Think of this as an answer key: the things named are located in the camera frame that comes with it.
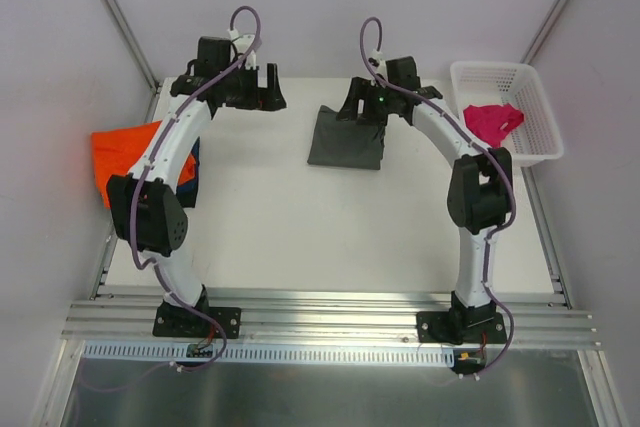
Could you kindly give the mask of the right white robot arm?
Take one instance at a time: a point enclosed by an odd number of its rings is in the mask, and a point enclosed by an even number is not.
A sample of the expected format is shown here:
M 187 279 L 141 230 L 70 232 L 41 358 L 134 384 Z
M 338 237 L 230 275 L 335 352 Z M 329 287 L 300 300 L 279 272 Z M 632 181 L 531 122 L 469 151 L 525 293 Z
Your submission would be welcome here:
M 335 125 L 355 130 L 345 139 L 340 158 L 348 166 L 379 166 L 388 119 L 395 115 L 425 135 L 447 161 L 446 207 L 460 234 L 460 266 L 442 324 L 456 340 L 470 341 L 497 314 L 493 245 L 516 214 L 511 154 L 464 127 L 443 95 L 423 86 L 413 57 L 386 60 L 375 50 L 364 61 L 371 76 L 352 78 L 334 115 Z

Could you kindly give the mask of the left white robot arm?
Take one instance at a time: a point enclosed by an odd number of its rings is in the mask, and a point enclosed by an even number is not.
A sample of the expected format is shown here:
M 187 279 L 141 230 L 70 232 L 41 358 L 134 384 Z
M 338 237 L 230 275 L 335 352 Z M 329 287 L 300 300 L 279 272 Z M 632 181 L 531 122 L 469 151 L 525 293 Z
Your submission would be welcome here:
M 205 288 L 183 247 L 189 227 L 177 195 L 183 165 L 218 109 L 278 111 L 286 106 L 276 64 L 267 66 L 266 86 L 259 84 L 259 36 L 229 34 L 200 39 L 198 56 L 173 81 L 168 110 L 144 152 L 126 174 L 113 175 L 107 183 L 118 237 L 128 243 L 137 269 L 154 272 L 165 303 L 178 308 L 176 324 L 188 335 L 208 328 L 210 312 L 199 304 Z

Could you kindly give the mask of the grey t shirt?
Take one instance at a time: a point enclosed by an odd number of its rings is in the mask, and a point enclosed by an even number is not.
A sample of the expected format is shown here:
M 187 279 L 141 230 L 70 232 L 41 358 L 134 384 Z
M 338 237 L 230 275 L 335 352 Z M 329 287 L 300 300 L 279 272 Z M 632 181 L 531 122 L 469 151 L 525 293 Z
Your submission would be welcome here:
M 322 105 L 317 113 L 307 164 L 377 171 L 384 156 L 384 125 L 341 121 Z

